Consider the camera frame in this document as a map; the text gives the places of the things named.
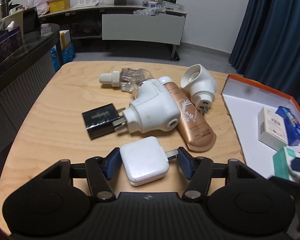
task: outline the wooden table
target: wooden table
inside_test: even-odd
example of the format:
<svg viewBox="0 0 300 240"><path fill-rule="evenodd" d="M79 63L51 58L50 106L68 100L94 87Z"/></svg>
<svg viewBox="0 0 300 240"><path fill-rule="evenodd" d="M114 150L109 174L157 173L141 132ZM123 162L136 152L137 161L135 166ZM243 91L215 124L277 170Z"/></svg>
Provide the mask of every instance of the wooden table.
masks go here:
<svg viewBox="0 0 300 240"><path fill-rule="evenodd" d="M155 77L170 76L180 84L186 67L174 65L96 61L72 62L64 65L43 90L11 147L0 180L0 227L9 232L2 217L2 204L9 194L31 180L60 159L70 159L71 163L82 163L93 156L106 156L114 147L155 136L163 149L169 151L177 147L186 148L177 130L170 132L152 131L141 133L113 133L103 138L90 140L81 113L114 103L117 109L128 107L133 100L131 94L119 89L101 88L99 75L124 67L145 68ZM218 84L216 100L206 114L206 120L217 135L215 146L205 153L214 162L226 163L230 158L243 161L241 148L221 98L221 90L227 75L211 72ZM116 179L110 183L118 195L122 191L138 192L183 192L187 180L183 178L176 162L172 161L166 176L157 181L133 187L128 182L123 166ZM210 193L223 186L224 179L213 179ZM85 193L88 186L85 179L75 179L74 185Z"/></svg>

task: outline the white plug-in device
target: white plug-in device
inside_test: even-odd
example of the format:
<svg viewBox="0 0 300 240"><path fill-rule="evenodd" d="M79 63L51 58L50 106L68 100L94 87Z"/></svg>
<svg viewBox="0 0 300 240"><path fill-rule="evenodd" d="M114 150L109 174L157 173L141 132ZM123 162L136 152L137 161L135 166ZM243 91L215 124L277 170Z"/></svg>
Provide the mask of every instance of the white plug-in device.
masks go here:
<svg viewBox="0 0 300 240"><path fill-rule="evenodd" d="M10 24L6 27L6 30L11 32L14 29L14 25L15 25L14 21L10 22Z"/></svg>
<svg viewBox="0 0 300 240"><path fill-rule="evenodd" d="M153 136L120 147L123 166L133 186L164 177L169 170L169 160L177 154L177 149L165 153L157 138Z"/></svg>
<svg viewBox="0 0 300 240"><path fill-rule="evenodd" d="M173 97L157 79L146 80L139 87L136 99L122 114L122 118L113 122L116 132L125 128L130 133L170 131L177 126L181 117Z"/></svg>
<svg viewBox="0 0 300 240"><path fill-rule="evenodd" d="M217 83L208 70L196 64L183 75L181 88L190 93L192 103L204 115L215 99Z"/></svg>

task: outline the gold cosmetic tube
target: gold cosmetic tube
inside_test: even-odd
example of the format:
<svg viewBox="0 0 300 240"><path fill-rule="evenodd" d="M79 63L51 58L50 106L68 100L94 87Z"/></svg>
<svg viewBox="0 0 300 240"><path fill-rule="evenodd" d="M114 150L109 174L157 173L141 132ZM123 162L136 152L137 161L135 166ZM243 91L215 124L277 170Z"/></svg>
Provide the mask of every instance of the gold cosmetic tube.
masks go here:
<svg viewBox="0 0 300 240"><path fill-rule="evenodd" d="M194 152L210 150L215 144L217 136L204 117L174 82L163 84L180 109L181 118L177 128L189 149Z"/></svg>

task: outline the tv stand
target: tv stand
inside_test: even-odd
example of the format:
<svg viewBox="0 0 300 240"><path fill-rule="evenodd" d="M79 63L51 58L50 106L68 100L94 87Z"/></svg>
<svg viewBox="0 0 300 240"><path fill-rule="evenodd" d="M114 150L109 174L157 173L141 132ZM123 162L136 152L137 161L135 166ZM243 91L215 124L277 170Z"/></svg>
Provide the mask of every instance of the tv stand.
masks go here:
<svg viewBox="0 0 300 240"><path fill-rule="evenodd" d="M135 15L144 9L139 5L96 5L48 13L39 18L43 23L57 23L61 30L70 30L71 39L151 41L170 44L171 59L179 60L186 12L166 10L158 16Z"/></svg>

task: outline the plastic bag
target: plastic bag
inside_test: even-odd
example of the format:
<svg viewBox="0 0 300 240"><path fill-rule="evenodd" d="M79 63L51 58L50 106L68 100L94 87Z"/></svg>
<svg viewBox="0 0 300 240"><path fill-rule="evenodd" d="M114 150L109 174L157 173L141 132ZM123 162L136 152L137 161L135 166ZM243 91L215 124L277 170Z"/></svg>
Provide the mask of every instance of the plastic bag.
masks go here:
<svg viewBox="0 0 300 240"><path fill-rule="evenodd" d="M161 7L151 7L142 10L136 10L133 12L133 14L149 15L149 16L158 16L160 13L166 13L166 10Z"/></svg>
<svg viewBox="0 0 300 240"><path fill-rule="evenodd" d="M58 53L55 46L51 49L51 55L52 55L54 70L55 72L57 72L60 69L60 62L59 62ZM62 52L64 64L72 62L73 55L74 55L74 46L72 43L70 43L70 45L66 47L65 50Z"/></svg>
<svg viewBox="0 0 300 240"><path fill-rule="evenodd" d="M50 0L30 0L27 2L27 8L36 6L38 15L45 14L49 11Z"/></svg>
<svg viewBox="0 0 300 240"><path fill-rule="evenodd" d="M176 11L183 11L185 7L178 3L171 3L167 1L162 2L164 4L164 7L169 10L176 10Z"/></svg>

